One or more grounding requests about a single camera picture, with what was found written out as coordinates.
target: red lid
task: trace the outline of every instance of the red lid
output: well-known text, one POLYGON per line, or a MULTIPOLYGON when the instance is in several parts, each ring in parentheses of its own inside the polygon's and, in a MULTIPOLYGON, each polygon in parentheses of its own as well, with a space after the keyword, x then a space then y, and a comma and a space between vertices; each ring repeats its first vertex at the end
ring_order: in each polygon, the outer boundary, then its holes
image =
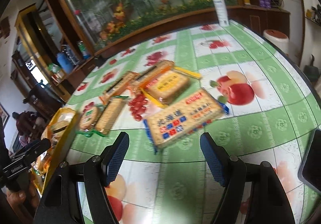
POLYGON ((280 32, 280 31, 277 31, 277 30, 267 29, 267 30, 265 30, 265 32, 266 32, 268 35, 273 36, 273 37, 276 37, 276 38, 280 38, 280 39, 286 39, 286 38, 288 38, 284 33, 280 32))

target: cookie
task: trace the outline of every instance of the cookie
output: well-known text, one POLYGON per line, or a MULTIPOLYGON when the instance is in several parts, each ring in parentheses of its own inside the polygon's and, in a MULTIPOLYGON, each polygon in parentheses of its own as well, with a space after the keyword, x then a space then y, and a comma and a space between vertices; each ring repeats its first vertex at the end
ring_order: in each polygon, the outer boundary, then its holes
POLYGON ((93 106, 86 110, 80 118, 80 129, 90 130, 99 116, 100 110, 97 106, 93 106))

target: blue gripper pad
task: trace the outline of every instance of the blue gripper pad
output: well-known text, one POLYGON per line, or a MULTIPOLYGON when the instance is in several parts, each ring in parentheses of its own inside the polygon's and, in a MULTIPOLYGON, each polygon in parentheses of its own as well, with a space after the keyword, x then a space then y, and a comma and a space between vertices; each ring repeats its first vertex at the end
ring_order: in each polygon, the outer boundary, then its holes
POLYGON ((201 135, 200 145, 201 145, 201 150, 203 152, 203 155, 205 157, 207 165, 209 166, 209 168, 211 170, 214 180, 216 182, 218 182, 222 187, 225 187, 226 180, 224 178, 223 165, 219 161, 219 159, 217 158, 217 155, 215 154, 214 149, 205 134, 201 135))
POLYGON ((121 132, 106 157, 103 159, 103 171, 105 173, 105 185, 108 186, 116 179, 119 168, 125 158, 126 152, 129 147, 129 136, 125 132, 121 132))

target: blue bottle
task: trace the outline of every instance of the blue bottle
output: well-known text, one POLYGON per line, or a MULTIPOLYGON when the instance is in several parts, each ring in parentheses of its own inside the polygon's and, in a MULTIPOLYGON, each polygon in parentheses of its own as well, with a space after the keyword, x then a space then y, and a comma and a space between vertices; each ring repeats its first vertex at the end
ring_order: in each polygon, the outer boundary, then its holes
POLYGON ((57 61, 59 62, 61 68, 67 73, 70 74, 73 70, 72 63, 68 60, 65 53, 58 53, 57 54, 57 61))

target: cracker package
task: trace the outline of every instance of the cracker package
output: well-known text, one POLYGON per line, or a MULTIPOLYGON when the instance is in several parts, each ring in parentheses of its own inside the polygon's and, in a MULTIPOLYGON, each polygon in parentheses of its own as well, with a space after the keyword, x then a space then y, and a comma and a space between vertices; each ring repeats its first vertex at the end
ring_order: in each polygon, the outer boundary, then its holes
POLYGON ((114 96, 110 100, 95 125, 95 130, 98 134, 103 136, 108 134, 125 106, 127 98, 127 96, 114 96))
POLYGON ((224 113, 222 105, 205 89, 168 106, 144 120, 147 136, 158 148, 205 126, 224 113))
POLYGON ((168 70, 152 79, 144 90, 163 105, 168 105, 189 85, 190 79, 188 76, 168 70))
POLYGON ((103 112, 104 106, 94 105, 89 109, 85 110, 82 114, 79 122, 79 127, 81 131, 88 132, 95 126, 99 117, 103 112))
POLYGON ((115 82, 112 86, 106 89, 101 96, 101 100, 104 104, 110 100, 111 97, 120 95, 123 91, 127 89, 129 84, 139 76, 138 73, 128 71, 122 78, 115 82))
POLYGON ((153 78, 170 70, 174 66, 175 63, 173 61, 163 60, 158 62, 148 70, 142 72, 140 76, 130 84, 129 89, 137 93, 140 88, 144 88, 153 78))

